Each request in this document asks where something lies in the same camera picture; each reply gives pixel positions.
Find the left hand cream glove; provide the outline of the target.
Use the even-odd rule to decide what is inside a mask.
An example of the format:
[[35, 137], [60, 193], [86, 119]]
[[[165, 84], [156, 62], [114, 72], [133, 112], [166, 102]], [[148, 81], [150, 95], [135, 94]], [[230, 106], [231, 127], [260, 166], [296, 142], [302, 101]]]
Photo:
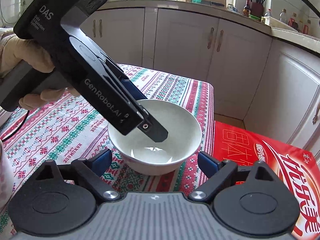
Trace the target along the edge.
[[[42, 73], [54, 70], [49, 53], [33, 40], [24, 40], [14, 33], [12, 28], [1, 28], [1, 79], [22, 61]], [[31, 111], [50, 102], [56, 102], [63, 96], [65, 89], [45, 89], [40, 94], [24, 93], [19, 105]]]

